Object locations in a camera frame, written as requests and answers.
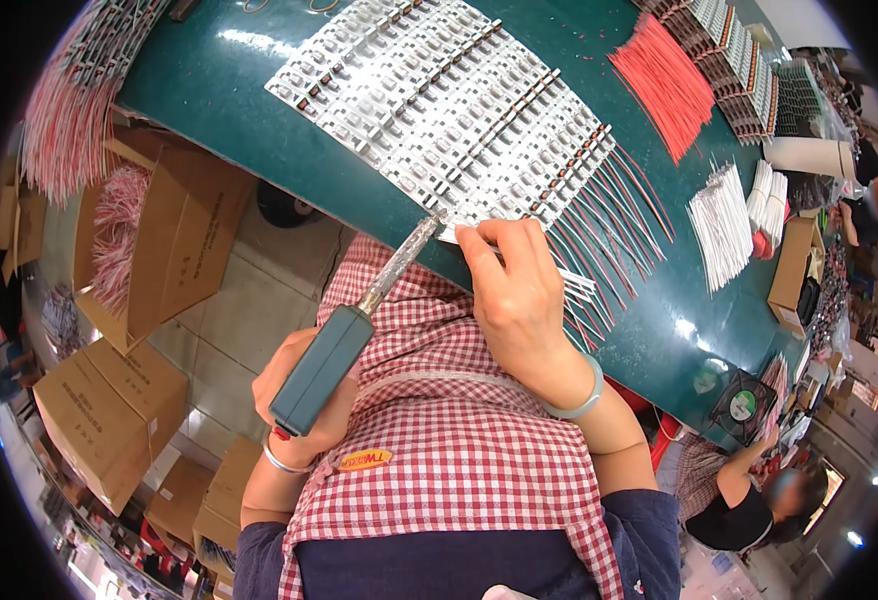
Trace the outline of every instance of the worker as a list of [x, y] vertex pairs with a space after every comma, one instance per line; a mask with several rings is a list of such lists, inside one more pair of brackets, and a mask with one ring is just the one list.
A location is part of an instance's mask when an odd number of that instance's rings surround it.
[[[656, 489], [636, 416], [563, 332], [539, 222], [455, 235], [474, 296], [410, 266], [308, 435], [268, 437], [235, 599], [678, 598], [678, 503]], [[356, 235], [319, 324], [390, 255]], [[253, 381], [269, 426], [316, 332], [289, 335]]]
[[842, 232], [851, 246], [872, 246], [878, 242], [878, 154], [865, 138], [859, 140], [855, 178], [865, 186], [865, 195], [839, 199]]
[[776, 446], [779, 427], [764, 439], [727, 457], [695, 434], [673, 441], [662, 455], [656, 482], [679, 500], [679, 521], [700, 544], [741, 552], [798, 538], [822, 505], [828, 479], [821, 467], [812, 474], [782, 468], [765, 478], [761, 490], [749, 468]]

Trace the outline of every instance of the green table surface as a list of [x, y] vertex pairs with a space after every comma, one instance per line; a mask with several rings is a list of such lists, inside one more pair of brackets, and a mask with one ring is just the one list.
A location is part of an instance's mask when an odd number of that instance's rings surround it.
[[[161, 18], [117, 103], [396, 248], [425, 211], [264, 89], [293, 50], [348, 4], [343, 0], [331, 12], [312, 13], [307, 0], [273, 0], [247, 14], [239, 0], [205, 0], [184, 23]], [[547, 65], [562, 69], [564, 81], [613, 125], [615, 138], [648, 176], [675, 227], [677, 237], [670, 244], [646, 214], [667, 261], [644, 284], [633, 267], [637, 298], [627, 302], [625, 313], [613, 307], [616, 325], [594, 356], [609, 377], [735, 450], [739, 444], [709, 419], [721, 385], [707, 392], [694, 387], [702, 366], [720, 373], [723, 367], [731, 372], [738, 366], [755, 375], [779, 351], [794, 364], [802, 344], [778, 325], [766, 302], [778, 254], [752, 261], [710, 297], [684, 207], [704, 186], [711, 161], [735, 162], [748, 189], [760, 149], [741, 146], [714, 107], [696, 140], [698, 150], [689, 149], [679, 166], [673, 165], [606, 57], [629, 39], [637, 19], [636, 6], [627, 0], [471, 4], [490, 18], [501, 18], [503, 27]], [[457, 246], [433, 240], [419, 262], [470, 289], [469, 270]]]

